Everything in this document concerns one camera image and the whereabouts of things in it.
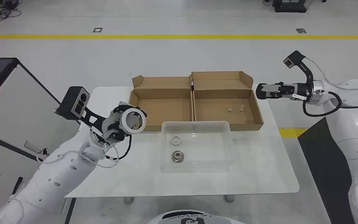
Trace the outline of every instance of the clear plastic bin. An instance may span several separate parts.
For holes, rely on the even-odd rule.
[[[171,142],[174,136],[181,143]],[[233,162],[229,123],[219,122],[164,122],[162,125],[162,172],[228,172]],[[182,162],[172,159],[174,151],[184,155]]]

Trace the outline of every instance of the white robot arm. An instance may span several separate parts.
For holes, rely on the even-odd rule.
[[[358,224],[358,80],[349,80],[335,85],[324,75],[323,80],[314,80],[312,72],[302,62],[307,59],[298,51],[289,55],[284,63],[287,67],[298,66],[307,77],[306,83],[275,85],[261,83],[257,86],[256,95],[259,99],[289,98],[303,102],[303,112],[307,116],[326,116],[329,131],[346,157],[352,176],[352,185],[348,192],[351,211],[355,223]],[[310,114],[306,104],[323,105],[324,114]]]
[[[39,223],[42,216],[53,210],[96,166],[101,166],[97,164],[99,160],[111,159],[114,164],[110,167],[113,167],[127,155],[131,135],[145,127],[145,112],[120,102],[108,118],[103,118],[86,108],[88,99],[89,94],[83,87],[70,87],[56,112],[69,120],[81,120],[88,127],[63,143],[46,160],[38,159],[42,164],[32,179],[1,208],[1,224]],[[115,149],[117,158],[106,156],[108,149],[115,148],[115,143],[125,137],[130,138],[126,153],[119,157]]]

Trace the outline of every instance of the open cardboard box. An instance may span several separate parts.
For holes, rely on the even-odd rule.
[[[137,76],[132,82],[129,104],[147,113],[145,131],[161,130],[166,121],[194,121],[191,77]]]
[[[252,77],[244,72],[192,72],[191,76],[195,121],[226,120],[231,130],[262,127],[260,109],[251,89]]]

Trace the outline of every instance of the cardboard box flap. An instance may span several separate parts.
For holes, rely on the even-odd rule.
[[[143,77],[132,78],[134,88],[183,88],[190,89],[191,77]]]
[[[251,90],[253,78],[244,72],[192,72],[195,90]]]

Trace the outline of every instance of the yellow floor line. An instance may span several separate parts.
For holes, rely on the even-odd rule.
[[[279,128],[282,138],[298,138],[307,128]]]
[[[0,39],[257,39],[257,40],[358,40],[358,35],[246,35],[246,34],[0,34]]]

